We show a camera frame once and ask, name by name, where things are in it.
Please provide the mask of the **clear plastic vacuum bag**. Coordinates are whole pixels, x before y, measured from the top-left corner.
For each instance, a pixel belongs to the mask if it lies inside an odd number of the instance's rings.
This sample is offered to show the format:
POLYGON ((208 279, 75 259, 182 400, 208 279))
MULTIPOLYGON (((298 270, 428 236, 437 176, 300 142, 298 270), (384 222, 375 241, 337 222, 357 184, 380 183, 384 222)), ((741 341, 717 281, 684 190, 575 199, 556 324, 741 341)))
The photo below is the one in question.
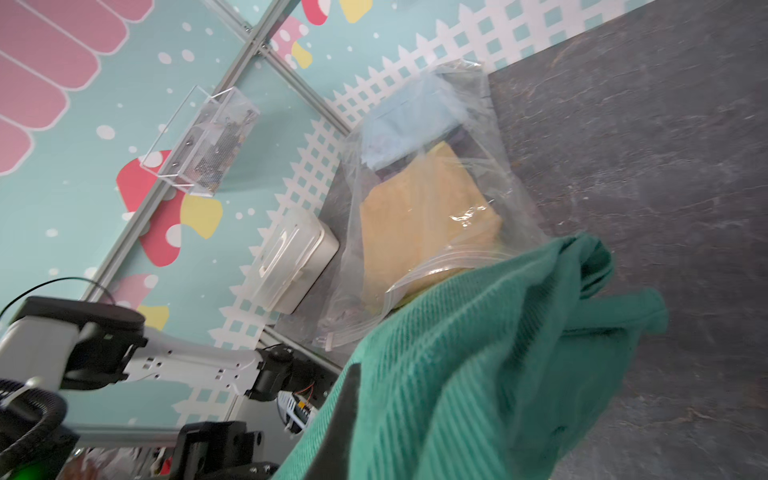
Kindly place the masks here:
POLYGON ((350 350, 431 287, 548 239, 477 61, 435 65, 382 100, 343 140, 340 171, 339 254, 320 291, 279 322, 319 349, 350 350))

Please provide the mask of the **green trousers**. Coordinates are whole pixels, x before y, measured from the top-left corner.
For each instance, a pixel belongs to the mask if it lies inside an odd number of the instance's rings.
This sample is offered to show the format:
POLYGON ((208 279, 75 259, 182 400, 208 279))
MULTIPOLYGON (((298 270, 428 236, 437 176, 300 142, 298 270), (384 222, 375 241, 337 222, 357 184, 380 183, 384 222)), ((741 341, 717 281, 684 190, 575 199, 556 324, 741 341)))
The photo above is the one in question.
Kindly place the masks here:
POLYGON ((668 310, 605 296, 610 251, 588 234, 454 276, 351 354, 280 479, 546 479, 620 389, 668 310))

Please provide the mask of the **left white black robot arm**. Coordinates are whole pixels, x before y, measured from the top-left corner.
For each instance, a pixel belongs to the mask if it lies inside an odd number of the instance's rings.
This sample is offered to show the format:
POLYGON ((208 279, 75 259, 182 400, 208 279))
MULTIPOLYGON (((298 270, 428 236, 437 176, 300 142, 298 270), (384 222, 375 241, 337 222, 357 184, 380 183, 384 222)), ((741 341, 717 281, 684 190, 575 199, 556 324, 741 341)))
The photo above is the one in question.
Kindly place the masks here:
POLYGON ((339 367, 286 338, 251 350, 180 340, 103 293, 105 303, 38 296, 34 289, 14 298, 19 308, 1 338, 2 476, 58 475, 78 440, 65 425, 63 390, 166 381, 258 402, 289 393, 320 407, 340 375, 339 367))

